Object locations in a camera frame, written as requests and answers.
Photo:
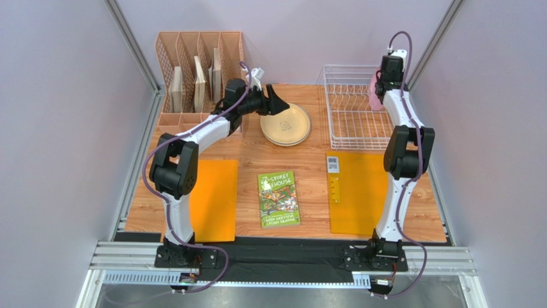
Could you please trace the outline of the tan yellow plate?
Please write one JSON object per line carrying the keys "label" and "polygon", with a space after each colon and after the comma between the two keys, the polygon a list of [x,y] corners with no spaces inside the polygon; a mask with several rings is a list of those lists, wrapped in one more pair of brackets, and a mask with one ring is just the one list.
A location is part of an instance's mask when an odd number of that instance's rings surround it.
{"label": "tan yellow plate", "polygon": [[294,142],[308,137],[311,118],[304,108],[290,104],[290,108],[280,114],[262,117],[260,127],[265,137],[280,142]]}

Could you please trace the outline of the pink plate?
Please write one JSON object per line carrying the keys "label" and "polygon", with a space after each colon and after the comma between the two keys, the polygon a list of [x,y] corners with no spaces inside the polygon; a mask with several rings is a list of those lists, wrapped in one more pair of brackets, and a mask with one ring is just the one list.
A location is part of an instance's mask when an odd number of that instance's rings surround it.
{"label": "pink plate", "polygon": [[378,98],[378,95],[376,94],[376,83],[378,81],[377,77],[378,73],[374,73],[370,85],[369,85],[369,106],[372,111],[378,112],[382,111],[384,109],[383,104],[381,100]]}

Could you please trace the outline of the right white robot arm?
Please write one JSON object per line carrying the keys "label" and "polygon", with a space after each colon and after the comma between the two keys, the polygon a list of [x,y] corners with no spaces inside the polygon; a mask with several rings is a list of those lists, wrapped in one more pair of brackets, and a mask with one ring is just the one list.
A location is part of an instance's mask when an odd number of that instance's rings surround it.
{"label": "right white robot arm", "polygon": [[408,62],[402,49],[383,56],[372,84],[394,124],[383,159],[388,191],[382,216],[366,247],[344,250],[346,270],[394,270],[404,257],[406,211],[418,179],[427,170],[435,140],[434,129],[425,127],[409,104],[404,80]]}

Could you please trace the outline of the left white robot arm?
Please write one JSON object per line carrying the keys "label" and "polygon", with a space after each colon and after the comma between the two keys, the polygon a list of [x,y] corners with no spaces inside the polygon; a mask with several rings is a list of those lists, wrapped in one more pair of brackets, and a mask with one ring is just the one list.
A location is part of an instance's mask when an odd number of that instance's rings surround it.
{"label": "left white robot arm", "polygon": [[161,135],[157,147],[146,158],[150,168],[143,170],[145,186],[163,200],[167,224],[164,242],[157,248],[155,267],[194,267],[207,250],[195,243],[189,209],[189,195],[198,180],[200,154],[232,135],[243,116],[252,113],[275,116],[289,107],[272,85],[262,89],[234,78],[229,80],[223,97],[200,124],[176,135]]}

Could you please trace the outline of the cream yellow plate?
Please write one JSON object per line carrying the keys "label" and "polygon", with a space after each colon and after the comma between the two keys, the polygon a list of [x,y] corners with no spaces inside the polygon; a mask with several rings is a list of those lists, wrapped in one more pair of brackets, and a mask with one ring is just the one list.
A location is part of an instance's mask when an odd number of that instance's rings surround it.
{"label": "cream yellow plate", "polygon": [[269,137],[266,137],[266,139],[268,141],[270,141],[271,143],[275,144],[275,145],[282,146],[282,147],[290,147],[290,146],[296,146],[296,145],[304,142],[307,138],[302,138],[302,139],[294,141],[294,142],[280,142],[280,141],[276,141],[274,139],[271,139]]}

